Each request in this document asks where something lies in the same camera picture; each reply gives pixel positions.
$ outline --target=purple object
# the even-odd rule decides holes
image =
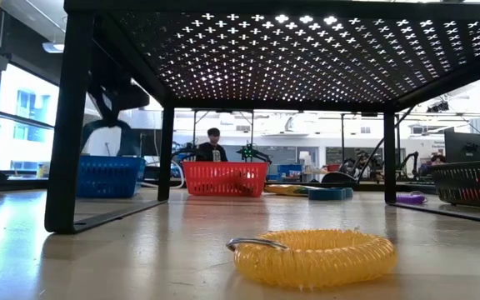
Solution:
[[[397,195],[398,203],[424,204],[427,201],[424,195]]]

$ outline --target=person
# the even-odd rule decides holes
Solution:
[[[202,157],[198,161],[204,162],[226,162],[227,154],[222,146],[218,145],[220,140],[220,130],[217,128],[210,128],[207,130],[208,142],[199,145],[199,150]]]
[[[442,154],[433,155],[431,157],[431,165],[433,166],[437,166],[445,163],[446,163],[446,157],[443,156]]]

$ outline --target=black wire basket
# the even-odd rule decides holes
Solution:
[[[440,200],[480,207],[480,162],[438,165],[431,174]]]

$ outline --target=yellow coil keychain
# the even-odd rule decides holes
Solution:
[[[299,230],[235,238],[237,270],[260,283],[288,288],[328,288],[372,280],[397,261],[386,238],[357,231]]]

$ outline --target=blue plastic basket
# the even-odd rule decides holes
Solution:
[[[143,181],[146,161],[140,157],[81,156],[77,196],[130,198]]]
[[[302,166],[300,164],[288,164],[288,165],[278,165],[277,166],[277,173],[280,178],[282,177],[289,177],[290,171],[300,171],[302,170]]]

